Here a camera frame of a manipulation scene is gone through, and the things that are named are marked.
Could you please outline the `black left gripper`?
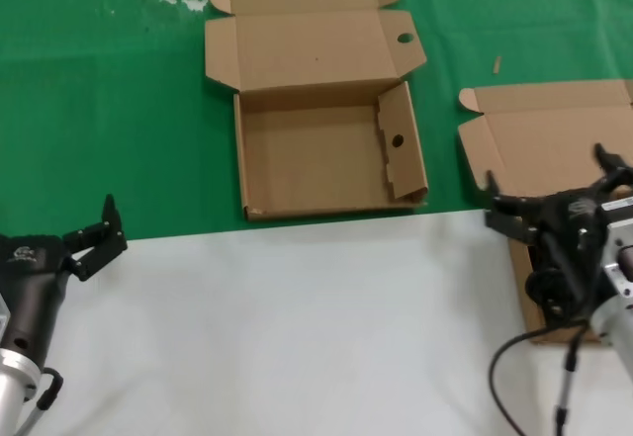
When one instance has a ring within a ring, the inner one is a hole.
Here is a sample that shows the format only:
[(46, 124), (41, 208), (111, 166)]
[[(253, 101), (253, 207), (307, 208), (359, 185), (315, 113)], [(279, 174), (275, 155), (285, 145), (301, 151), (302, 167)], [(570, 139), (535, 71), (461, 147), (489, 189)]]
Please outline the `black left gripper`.
[(55, 235), (1, 237), (1, 297), (10, 318), (3, 349), (30, 360), (48, 354), (70, 274), (85, 282), (128, 249), (115, 198), (105, 198), (101, 220)]

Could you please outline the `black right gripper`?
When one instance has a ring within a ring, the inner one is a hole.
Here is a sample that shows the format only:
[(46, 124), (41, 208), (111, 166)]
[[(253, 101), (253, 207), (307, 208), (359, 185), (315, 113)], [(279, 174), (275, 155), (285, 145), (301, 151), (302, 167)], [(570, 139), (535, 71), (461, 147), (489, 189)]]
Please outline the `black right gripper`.
[(632, 188), (632, 167), (597, 143), (594, 158), (603, 176), (594, 189), (572, 189), (530, 198), (505, 195), (495, 174), (486, 173), (485, 225), (503, 236), (534, 245), (541, 263), (532, 275), (531, 299), (548, 326), (588, 319), (608, 300), (600, 260), (606, 242), (600, 207), (618, 188)]

